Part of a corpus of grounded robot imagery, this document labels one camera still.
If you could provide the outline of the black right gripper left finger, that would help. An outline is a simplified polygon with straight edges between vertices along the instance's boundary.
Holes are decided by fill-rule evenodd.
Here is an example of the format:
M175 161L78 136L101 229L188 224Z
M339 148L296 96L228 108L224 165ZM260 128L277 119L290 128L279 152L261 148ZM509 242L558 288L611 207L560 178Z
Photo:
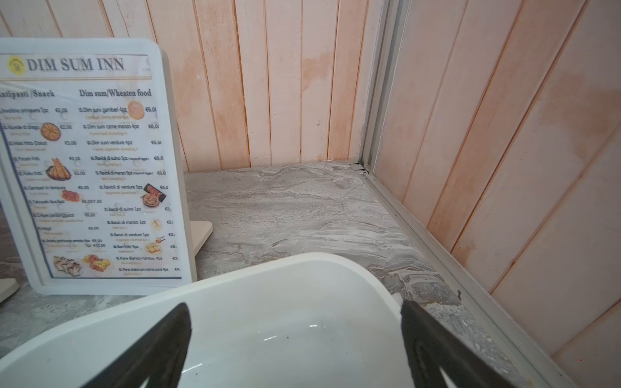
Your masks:
M85 387L177 387L189 350L189 308L173 308Z

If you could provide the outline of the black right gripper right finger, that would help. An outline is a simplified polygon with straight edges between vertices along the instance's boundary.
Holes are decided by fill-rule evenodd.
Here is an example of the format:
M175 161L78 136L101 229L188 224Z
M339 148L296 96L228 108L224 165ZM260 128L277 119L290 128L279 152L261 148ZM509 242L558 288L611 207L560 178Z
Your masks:
M511 387L414 301L401 307L401 332L415 387Z

